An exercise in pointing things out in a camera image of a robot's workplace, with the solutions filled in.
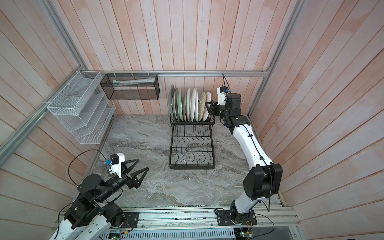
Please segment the white plate black outline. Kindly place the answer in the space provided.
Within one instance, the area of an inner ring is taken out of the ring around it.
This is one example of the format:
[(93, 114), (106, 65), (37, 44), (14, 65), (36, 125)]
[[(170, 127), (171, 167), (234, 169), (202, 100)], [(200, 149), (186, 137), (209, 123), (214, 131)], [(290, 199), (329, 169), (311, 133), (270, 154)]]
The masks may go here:
[(190, 121), (195, 121), (195, 112), (196, 112), (196, 88), (192, 90), (190, 95)]

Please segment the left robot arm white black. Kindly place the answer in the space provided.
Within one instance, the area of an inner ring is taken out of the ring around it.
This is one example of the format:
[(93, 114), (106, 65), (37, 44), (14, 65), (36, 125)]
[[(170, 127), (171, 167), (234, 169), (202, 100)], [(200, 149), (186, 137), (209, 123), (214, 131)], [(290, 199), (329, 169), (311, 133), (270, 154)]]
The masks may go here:
[(52, 235), (52, 240), (96, 240), (110, 228), (119, 230), (118, 237), (133, 231), (139, 220), (139, 213), (125, 214), (115, 199), (108, 201), (113, 194), (123, 189), (138, 189), (148, 171), (148, 167), (130, 173), (139, 159), (122, 163), (122, 176), (113, 174), (105, 181), (98, 174), (87, 176), (78, 186), (78, 197), (69, 204), (69, 209)]

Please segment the yellow woven round mat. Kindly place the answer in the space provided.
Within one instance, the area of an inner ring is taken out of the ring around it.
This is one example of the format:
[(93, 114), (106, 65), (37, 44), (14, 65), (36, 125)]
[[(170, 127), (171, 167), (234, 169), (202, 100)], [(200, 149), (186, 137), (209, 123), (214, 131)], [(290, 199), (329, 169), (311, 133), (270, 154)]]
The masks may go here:
[(206, 103), (206, 93), (205, 92), (202, 92), (202, 94), (200, 95), (200, 98), (199, 98), (199, 109), (198, 109), (198, 121), (202, 121), (203, 119), (203, 114), (205, 112), (205, 103)]

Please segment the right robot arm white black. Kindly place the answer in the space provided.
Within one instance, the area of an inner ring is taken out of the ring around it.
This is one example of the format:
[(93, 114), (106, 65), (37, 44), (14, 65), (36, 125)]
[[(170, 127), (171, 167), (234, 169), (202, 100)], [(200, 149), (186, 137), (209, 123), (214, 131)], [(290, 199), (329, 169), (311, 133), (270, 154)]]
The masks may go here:
[(253, 132), (249, 119), (241, 114), (241, 95), (226, 87), (217, 89), (218, 100), (207, 102), (208, 112), (219, 116), (240, 144), (248, 161), (249, 172), (243, 181), (244, 191), (231, 204), (229, 213), (234, 224), (251, 218), (252, 208), (262, 199), (278, 193), (283, 168), (267, 156)]

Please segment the cream floral plate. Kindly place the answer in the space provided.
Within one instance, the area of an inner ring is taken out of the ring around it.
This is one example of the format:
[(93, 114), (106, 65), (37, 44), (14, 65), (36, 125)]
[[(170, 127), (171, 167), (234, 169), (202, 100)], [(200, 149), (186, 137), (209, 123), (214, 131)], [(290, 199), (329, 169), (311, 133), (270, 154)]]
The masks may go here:
[(177, 94), (178, 94), (178, 89), (176, 88), (174, 93), (173, 93), (173, 107), (174, 107), (175, 122), (178, 122), (180, 120), (179, 114), (178, 114)]

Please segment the orange sunburst plate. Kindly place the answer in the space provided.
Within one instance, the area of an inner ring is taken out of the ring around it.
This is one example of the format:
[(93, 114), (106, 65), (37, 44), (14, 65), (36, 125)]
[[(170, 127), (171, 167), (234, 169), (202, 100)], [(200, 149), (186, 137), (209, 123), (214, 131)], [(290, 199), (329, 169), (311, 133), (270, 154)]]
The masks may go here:
[(190, 88), (188, 88), (186, 94), (186, 121), (190, 121)]
[(205, 111), (204, 111), (204, 113), (203, 113), (203, 117), (202, 117), (202, 121), (204, 122), (204, 121), (206, 121), (206, 119), (208, 118), (208, 116), (209, 116), (209, 112), (208, 112), (208, 110), (209, 110), (209, 108), (210, 108), (210, 102), (212, 101), (212, 94), (211, 94), (211, 92), (206, 92), (206, 102), (205, 102)]

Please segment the light green flower plate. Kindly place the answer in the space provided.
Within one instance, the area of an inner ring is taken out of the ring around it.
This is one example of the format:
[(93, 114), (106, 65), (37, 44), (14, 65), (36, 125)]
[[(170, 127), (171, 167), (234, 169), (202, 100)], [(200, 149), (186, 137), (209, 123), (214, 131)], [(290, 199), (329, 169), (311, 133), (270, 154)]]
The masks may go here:
[(179, 89), (176, 89), (176, 100), (177, 100), (177, 109), (178, 109), (178, 119), (179, 122), (183, 121), (183, 109), (182, 109), (182, 93)]

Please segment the aluminium front rail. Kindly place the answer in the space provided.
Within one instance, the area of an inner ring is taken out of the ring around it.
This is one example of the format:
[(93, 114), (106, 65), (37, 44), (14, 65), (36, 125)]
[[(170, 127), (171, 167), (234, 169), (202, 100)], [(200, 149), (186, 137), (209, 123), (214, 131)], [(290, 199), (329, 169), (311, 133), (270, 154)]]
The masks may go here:
[(272, 205), (270, 210), (258, 205), (250, 216), (241, 224), (231, 220), (228, 208), (213, 206), (198, 207), (160, 207), (160, 208), (125, 208), (125, 219), (113, 227), (101, 215), (97, 215), (86, 227), (72, 229), (70, 222), (62, 220), (53, 234), (53, 239), (79, 239), (85, 234), (98, 237), (105, 233), (127, 235), (140, 231), (173, 231), (186, 229), (248, 228), (252, 233), (259, 228), (271, 230), (273, 227), (300, 226), (298, 215), (292, 207)]

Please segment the black round plate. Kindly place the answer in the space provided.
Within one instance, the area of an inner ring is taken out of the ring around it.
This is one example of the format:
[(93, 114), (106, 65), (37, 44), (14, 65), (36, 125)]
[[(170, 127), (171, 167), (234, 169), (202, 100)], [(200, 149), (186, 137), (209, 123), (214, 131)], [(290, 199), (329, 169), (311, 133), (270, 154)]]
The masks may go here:
[(183, 96), (182, 99), (182, 111), (183, 111), (183, 121), (187, 121), (187, 103), (186, 103), (187, 97), (186, 95)]

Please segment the large teal green plate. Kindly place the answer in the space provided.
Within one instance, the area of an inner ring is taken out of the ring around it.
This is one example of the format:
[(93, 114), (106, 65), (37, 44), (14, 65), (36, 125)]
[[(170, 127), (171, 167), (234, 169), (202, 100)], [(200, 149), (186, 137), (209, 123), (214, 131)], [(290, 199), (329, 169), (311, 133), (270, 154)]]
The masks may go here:
[(174, 115), (174, 108), (173, 108), (173, 94), (175, 92), (175, 87), (173, 84), (171, 84), (171, 90), (169, 92), (169, 111), (171, 115), (171, 119), (174, 122), (175, 121), (175, 115)]

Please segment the horizontal aluminium wall rail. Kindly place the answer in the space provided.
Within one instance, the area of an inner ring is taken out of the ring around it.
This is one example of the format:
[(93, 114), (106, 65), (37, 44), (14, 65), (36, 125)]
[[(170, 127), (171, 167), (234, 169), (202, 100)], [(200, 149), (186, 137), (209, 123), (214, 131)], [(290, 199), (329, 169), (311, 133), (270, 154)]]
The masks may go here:
[(266, 77), (268, 70), (193, 70), (193, 71), (98, 71), (101, 75), (105, 74), (127, 74), (127, 75), (157, 75), (158, 77)]

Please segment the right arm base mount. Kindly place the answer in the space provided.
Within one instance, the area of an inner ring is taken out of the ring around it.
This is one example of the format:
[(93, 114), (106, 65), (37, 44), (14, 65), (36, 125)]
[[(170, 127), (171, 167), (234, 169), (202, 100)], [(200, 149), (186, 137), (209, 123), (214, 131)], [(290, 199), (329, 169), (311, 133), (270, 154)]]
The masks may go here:
[(214, 210), (217, 216), (217, 222), (219, 226), (235, 226), (235, 225), (257, 225), (256, 214), (253, 210), (249, 210), (245, 214), (240, 214), (234, 204), (230, 206), (228, 210), (224, 208), (216, 208)]

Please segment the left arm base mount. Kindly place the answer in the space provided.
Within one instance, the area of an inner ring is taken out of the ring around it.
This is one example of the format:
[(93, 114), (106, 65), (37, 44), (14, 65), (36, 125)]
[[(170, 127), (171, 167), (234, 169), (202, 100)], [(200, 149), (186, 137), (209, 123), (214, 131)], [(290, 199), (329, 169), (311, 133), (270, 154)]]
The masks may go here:
[(113, 228), (135, 229), (138, 225), (139, 212), (124, 212), (116, 203), (108, 203), (102, 207), (100, 214), (111, 223)]

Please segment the black wire dish rack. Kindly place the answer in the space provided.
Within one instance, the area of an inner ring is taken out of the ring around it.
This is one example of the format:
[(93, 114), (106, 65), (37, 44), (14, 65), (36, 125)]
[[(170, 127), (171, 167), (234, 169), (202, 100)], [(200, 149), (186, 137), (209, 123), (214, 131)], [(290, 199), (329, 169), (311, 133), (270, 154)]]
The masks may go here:
[(216, 165), (212, 134), (215, 118), (209, 116), (204, 122), (176, 122), (171, 117), (170, 123), (170, 169), (213, 170)]

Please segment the dark green rim plate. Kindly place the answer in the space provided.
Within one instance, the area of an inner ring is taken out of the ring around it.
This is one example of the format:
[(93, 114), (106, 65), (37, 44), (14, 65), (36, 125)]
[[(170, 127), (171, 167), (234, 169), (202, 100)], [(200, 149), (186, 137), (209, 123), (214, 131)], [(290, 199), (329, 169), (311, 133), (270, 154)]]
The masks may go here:
[(198, 97), (198, 90), (197, 88), (195, 88), (195, 109), (194, 109), (194, 113), (195, 113), (195, 116), (194, 116), (194, 121), (197, 122), (199, 120), (199, 97)]

